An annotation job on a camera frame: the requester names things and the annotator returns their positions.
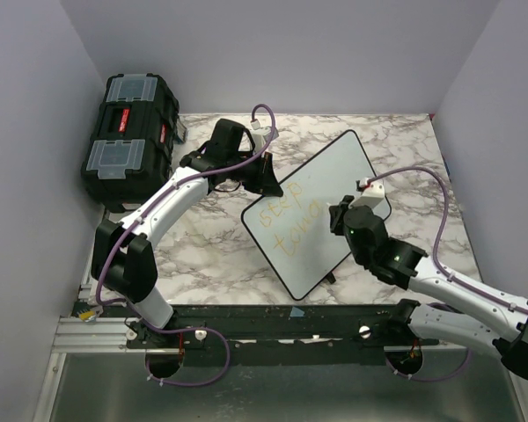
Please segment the aluminium extrusion frame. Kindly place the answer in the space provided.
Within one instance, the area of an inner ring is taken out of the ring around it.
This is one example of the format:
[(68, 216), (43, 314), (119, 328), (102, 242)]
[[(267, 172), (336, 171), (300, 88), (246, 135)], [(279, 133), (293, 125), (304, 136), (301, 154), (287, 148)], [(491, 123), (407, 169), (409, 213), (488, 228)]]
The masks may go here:
[(32, 421), (51, 419), (62, 371), (70, 354), (125, 353), (126, 330), (121, 318), (105, 317), (83, 322), (78, 317), (61, 317)]

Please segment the black plastic toolbox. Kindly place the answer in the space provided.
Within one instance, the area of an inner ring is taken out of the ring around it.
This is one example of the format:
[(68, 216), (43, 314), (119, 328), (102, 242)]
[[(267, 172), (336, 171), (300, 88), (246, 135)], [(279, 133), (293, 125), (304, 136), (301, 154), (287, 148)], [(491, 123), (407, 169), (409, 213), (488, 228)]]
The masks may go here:
[(111, 76), (81, 166), (86, 192), (110, 213), (138, 209), (172, 176), (173, 147), (186, 139), (163, 77)]

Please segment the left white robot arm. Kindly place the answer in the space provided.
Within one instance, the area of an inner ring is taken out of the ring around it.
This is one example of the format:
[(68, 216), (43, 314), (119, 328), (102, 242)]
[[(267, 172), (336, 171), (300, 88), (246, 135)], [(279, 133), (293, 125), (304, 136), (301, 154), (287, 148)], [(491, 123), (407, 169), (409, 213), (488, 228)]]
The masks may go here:
[(170, 346), (178, 327), (171, 320), (172, 305), (156, 286), (154, 250), (164, 234), (192, 206), (226, 180), (249, 193), (280, 197), (283, 190), (273, 169), (270, 143), (278, 136), (274, 125), (250, 127), (220, 119), (208, 141), (180, 160), (171, 178), (136, 211), (118, 222), (105, 219), (97, 227), (91, 276), (97, 288), (119, 294), (147, 324), (156, 346)]

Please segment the blue tape piece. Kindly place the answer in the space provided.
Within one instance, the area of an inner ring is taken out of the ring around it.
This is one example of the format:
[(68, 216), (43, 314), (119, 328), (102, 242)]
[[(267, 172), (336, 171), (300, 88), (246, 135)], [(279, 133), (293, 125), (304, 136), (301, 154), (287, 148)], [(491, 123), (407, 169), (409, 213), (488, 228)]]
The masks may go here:
[(304, 317), (304, 311), (300, 308), (292, 307), (290, 311), (290, 318)]

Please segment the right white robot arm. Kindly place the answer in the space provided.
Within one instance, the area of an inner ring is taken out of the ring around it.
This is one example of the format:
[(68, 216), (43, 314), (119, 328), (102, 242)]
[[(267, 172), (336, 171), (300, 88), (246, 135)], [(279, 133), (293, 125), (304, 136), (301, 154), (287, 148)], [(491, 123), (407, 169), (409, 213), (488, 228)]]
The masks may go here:
[(388, 235), (370, 207), (352, 206), (345, 196), (329, 207), (329, 229), (345, 238), (354, 261), (379, 281), (444, 302), (451, 316), (427, 305), (387, 323), (400, 345), (413, 338), (441, 339), (490, 353), (514, 375), (528, 381), (528, 298), (481, 284), (438, 264), (425, 250)]

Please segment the black framed whiteboard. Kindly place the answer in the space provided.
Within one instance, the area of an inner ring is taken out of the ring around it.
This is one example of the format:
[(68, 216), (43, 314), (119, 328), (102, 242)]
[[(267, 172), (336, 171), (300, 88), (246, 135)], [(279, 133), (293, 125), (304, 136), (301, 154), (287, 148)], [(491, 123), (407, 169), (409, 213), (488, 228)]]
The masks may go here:
[(260, 197), (241, 221), (292, 299), (304, 299), (350, 254), (330, 232), (328, 207), (357, 195), (356, 181), (375, 175), (353, 130), (329, 142), (280, 182), (283, 196)]

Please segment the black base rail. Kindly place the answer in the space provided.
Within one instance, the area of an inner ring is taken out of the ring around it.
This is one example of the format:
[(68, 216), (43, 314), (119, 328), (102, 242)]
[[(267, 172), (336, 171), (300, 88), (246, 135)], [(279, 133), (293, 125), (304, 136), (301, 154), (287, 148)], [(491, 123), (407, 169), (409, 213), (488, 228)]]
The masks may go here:
[[(413, 344), (436, 346), (407, 327), (414, 301), (389, 305), (179, 305), (157, 333), (122, 306), (106, 307), (95, 320), (121, 318), (134, 338), (127, 352), (144, 352), (158, 365), (186, 367), (382, 365), (385, 353)], [(292, 307), (304, 317), (290, 318)]]

